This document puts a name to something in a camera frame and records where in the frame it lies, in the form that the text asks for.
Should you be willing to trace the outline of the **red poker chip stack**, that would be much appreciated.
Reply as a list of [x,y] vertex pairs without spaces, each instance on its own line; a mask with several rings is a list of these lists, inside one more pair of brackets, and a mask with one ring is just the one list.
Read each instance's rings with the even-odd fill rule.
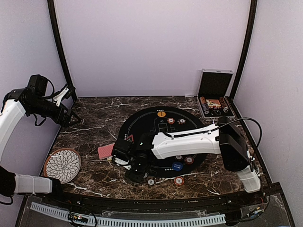
[[177,186],[183,185],[184,184],[184,178],[181,177],[181,176],[174,178],[174,184],[177,185]]

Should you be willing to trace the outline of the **orange big blind button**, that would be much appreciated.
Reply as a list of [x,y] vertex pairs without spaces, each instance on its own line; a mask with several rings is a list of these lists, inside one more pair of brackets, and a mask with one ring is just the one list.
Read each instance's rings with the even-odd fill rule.
[[157,113],[157,115],[158,115],[159,117],[165,117],[165,116],[166,116],[166,113],[165,113],[164,111],[159,111],[159,112]]

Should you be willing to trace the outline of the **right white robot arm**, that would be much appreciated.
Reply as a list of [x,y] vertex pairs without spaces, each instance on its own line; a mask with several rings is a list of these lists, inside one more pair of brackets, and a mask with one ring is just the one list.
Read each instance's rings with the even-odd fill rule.
[[252,205],[260,197],[259,170],[234,122],[219,120],[187,131],[143,133],[137,141],[128,141],[123,158],[128,177],[138,182],[145,174],[180,177],[201,165],[207,154],[220,154],[225,169],[235,172],[244,185],[242,202]]

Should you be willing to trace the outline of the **triangular red dealer button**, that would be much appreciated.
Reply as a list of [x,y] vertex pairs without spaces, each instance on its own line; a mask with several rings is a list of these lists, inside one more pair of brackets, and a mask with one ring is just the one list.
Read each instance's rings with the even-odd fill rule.
[[125,138],[126,141],[128,142],[134,142],[134,138],[133,138],[133,135],[129,135],[127,138]]

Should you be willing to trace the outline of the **blue small blind button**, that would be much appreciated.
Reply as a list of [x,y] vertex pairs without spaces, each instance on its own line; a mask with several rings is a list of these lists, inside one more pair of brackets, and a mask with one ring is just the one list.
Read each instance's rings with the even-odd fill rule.
[[173,162],[172,169],[174,171],[181,171],[183,168],[183,164],[181,162]]

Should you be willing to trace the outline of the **red playing card deck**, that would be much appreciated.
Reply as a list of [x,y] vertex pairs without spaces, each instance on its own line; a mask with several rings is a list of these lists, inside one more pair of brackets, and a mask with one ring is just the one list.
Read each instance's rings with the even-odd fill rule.
[[103,160],[103,159],[106,159],[108,157],[111,157],[113,146],[114,146],[114,144],[108,144],[108,145],[99,147],[98,148],[99,159]]

